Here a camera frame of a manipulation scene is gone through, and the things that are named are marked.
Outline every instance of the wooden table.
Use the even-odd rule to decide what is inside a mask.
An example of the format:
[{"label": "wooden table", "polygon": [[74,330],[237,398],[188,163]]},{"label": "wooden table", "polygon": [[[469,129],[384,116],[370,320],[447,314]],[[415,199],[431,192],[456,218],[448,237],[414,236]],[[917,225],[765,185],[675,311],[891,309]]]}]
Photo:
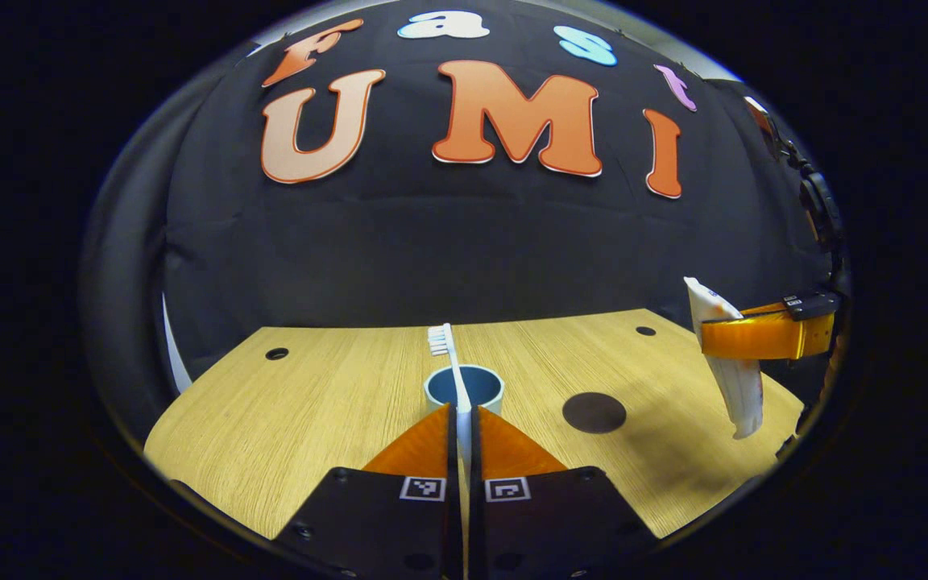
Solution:
[{"label": "wooden table", "polygon": [[[455,325],[454,337],[461,363],[504,379],[504,419],[570,469],[604,469],[659,537],[769,470],[803,407],[763,377],[764,425],[734,441],[695,335],[644,309]],[[279,346],[288,356],[268,360]],[[429,354],[427,327],[261,328],[167,408],[145,456],[275,537],[328,469],[360,469],[422,419],[422,384],[448,364]],[[582,392],[621,401],[625,425],[603,434],[568,425],[563,404]]]}]

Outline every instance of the white toothbrush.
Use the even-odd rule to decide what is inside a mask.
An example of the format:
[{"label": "white toothbrush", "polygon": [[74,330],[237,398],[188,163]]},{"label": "white toothbrush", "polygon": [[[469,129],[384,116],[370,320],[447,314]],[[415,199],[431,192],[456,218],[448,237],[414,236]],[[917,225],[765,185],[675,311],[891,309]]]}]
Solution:
[{"label": "white toothbrush", "polygon": [[460,363],[457,361],[457,347],[454,345],[454,333],[449,323],[432,326],[428,329],[428,347],[432,356],[449,354],[449,365],[453,368],[454,385],[457,386],[457,446],[464,459],[464,473],[471,471],[471,399],[464,388]]}]

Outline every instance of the cup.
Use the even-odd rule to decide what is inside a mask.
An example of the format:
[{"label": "cup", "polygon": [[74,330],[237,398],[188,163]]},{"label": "cup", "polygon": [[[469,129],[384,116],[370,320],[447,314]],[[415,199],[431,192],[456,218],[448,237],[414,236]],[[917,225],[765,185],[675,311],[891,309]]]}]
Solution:
[{"label": "cup", "polygon": [[[499,415],[503,403],[503,379],[500,375],[478,364],[461,364],[460,367],[471,407],[482,405]],[[457,385],[454,384],[452,367],[441,368],[429,375],[425,381],[425,396],[428,399],[428,412],[435,411],[443,404],[457,404]]]}]

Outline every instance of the dark circular mark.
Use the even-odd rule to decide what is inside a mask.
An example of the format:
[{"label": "dark circular mark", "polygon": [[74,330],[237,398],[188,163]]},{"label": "dark circular mark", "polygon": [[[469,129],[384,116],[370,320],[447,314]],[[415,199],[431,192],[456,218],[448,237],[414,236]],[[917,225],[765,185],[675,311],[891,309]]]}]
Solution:
[{"label": "dark circular mark", "polygon": [[494,558],[493,566],[497,570],[507,570],[511,572],[511,570],[518,570],[518,566],[522,565],[523,559],[525,559],[523,555],[507,552]]},{"label": "dark circular mark", "polygon": [[303,540],[309,540],[310,537],[313,537],[313,528],[310,528],[308,525],[297,525],[292,529],[296,535],[302,537]]},{"label": "dark circular mark", "polygon": [[644,531],[644,525],[638,521],[626,522],[618,526],[618,529],[615,530],[616,535],[619,536],[632,536],[633,533],[640,533]]},{"label": "dark circular mark", "polygon": [[577,394],[564,403],[564,420],[583,433],[610,433],[625,423],[625,407],[603,393]]},{"label": "dark circular mark", "polygon": [[403,564],[410,570],[427,570],[435,566],[435,561],[428,554],[410,554],[403,558]]}]

